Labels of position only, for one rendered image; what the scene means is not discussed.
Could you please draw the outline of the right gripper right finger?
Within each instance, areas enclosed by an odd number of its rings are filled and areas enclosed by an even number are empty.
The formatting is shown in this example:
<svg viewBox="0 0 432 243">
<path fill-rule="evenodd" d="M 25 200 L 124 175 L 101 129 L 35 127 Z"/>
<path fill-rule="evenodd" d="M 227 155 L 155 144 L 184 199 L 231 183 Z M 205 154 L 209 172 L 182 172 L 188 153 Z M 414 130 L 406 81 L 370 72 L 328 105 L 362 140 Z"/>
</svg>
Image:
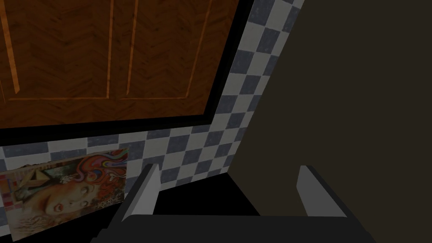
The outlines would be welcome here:
<svg viewBox="0 0 432 243">
<path fill-rule="evenodd" d="M 350 216 L 349 211 L 338 202 L 332 190 L 326 187 L 325 182 L 308 166 L 300 167 L 296 189 L 307 216 L 346 218 Z"/>
</svg>

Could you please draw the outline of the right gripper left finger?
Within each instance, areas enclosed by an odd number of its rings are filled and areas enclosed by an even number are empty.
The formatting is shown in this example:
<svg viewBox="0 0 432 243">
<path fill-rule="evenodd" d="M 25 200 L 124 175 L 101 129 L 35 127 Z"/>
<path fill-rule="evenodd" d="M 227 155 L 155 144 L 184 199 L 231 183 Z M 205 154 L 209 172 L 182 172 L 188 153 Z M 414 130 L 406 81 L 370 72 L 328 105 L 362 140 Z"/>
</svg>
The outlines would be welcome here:
<svg viewBox="0 0 432 243">
<path fill-rule="evenodd" d="M 124 201 L 114 214 L 109 227 L 119 225 L 131 215 L 152 214 L 160 188 L 159 164 L 146 164 Z"/>
</svg>

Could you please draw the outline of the brown wooden panelled door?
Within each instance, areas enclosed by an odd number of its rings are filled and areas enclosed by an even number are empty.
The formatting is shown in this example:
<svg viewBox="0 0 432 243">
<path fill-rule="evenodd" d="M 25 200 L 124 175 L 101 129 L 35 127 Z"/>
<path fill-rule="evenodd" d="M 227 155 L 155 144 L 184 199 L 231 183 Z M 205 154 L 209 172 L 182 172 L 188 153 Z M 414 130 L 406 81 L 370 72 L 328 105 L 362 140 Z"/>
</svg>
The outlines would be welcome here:
<svg viewBox="0 0 432 243">
<path fill-rule="evenodd" d="M 0 0 L 0 129 L 202 115 L 240 0 Z"/>
</svg>

